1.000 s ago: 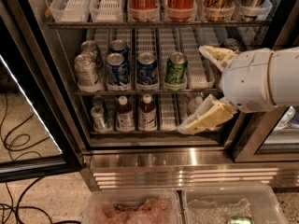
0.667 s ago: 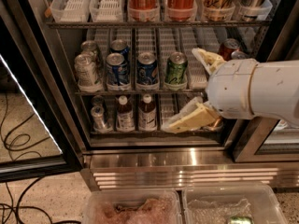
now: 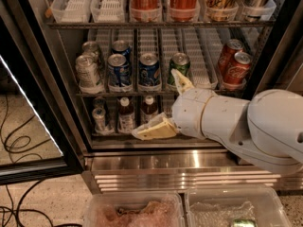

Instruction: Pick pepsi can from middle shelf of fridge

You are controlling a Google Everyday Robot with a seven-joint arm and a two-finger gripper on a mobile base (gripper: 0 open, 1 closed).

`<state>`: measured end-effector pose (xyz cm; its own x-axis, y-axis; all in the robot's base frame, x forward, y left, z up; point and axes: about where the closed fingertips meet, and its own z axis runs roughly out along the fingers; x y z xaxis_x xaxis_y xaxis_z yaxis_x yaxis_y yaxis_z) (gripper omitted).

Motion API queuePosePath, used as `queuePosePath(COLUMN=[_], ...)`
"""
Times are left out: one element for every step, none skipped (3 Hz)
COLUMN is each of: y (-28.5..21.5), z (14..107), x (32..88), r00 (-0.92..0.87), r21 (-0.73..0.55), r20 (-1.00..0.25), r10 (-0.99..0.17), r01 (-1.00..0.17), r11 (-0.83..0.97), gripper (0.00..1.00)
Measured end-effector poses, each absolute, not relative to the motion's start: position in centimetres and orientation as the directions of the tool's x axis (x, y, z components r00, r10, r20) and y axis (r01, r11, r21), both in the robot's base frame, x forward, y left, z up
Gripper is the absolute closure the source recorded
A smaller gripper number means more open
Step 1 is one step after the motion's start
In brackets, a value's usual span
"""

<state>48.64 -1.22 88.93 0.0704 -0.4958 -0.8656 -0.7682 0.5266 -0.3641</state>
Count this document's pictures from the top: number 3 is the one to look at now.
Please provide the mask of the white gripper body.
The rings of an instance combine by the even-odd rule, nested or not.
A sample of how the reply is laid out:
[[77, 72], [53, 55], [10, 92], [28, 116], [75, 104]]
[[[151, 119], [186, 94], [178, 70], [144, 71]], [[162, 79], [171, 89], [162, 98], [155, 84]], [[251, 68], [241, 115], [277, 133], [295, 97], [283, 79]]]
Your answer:
[[171, 110], [172, 120], [180, 133], [205, 139], [202, 133], [202, 117], [207, 102], [213, 96], [217, 96], [213, 90], [193, 88], [177, 97]]

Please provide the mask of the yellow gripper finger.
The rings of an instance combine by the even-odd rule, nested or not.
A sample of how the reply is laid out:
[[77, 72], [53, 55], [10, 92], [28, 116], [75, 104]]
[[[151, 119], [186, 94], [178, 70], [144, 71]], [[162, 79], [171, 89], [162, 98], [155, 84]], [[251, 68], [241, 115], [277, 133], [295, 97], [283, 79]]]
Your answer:
[[178, 130], [174, 121], [168, 118], [165, 113], [160, 113], [148, 123], [132, 130], [132, 136], [143, 141], [171, 138], [176, 136], [177, 133]]
[[175, 89], [177, 90], [179, 95], [182, 95], [184, 92], [189, 89], [193, 89], [194, 85], [186, 76], [184, 76], [179, 70], [172, 69], [171, 74], [174, 78]]

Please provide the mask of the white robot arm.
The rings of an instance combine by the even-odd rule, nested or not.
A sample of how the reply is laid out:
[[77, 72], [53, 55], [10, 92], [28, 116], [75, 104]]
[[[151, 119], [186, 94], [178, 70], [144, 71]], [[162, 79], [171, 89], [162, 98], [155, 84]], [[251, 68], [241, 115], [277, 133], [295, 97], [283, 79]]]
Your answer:
[[172, 117], [164, 113], [132, 131], [140, 140], [164, 139], [178, 132], [222, 144], [244, 161], [278, 174], [303, 166], [303, 96], [271, 89], [251, 100], [220, 96], [193, 86], [174, 69], [179, 96]]

